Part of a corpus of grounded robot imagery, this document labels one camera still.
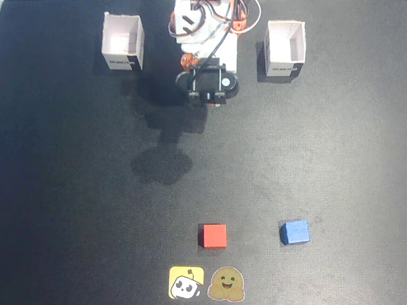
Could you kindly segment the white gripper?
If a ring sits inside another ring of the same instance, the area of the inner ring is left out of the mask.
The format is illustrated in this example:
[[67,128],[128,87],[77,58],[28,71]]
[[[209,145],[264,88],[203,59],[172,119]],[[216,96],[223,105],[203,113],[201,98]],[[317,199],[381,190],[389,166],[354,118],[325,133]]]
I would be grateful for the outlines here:
[[[189,72],[192,67],[196,67],[200,61],[203,62],[209,57],[213,49],[222,38],[218,37],[206,39],[201,43],[183,43],[181,49],[185,53],[181,57],[181,67],[185,72]],[[237,72],[237,43],[236,34],[229,33],[222,45],[217,49],[213,58],[219,59],[219,65],[225,65],[228,72]]]

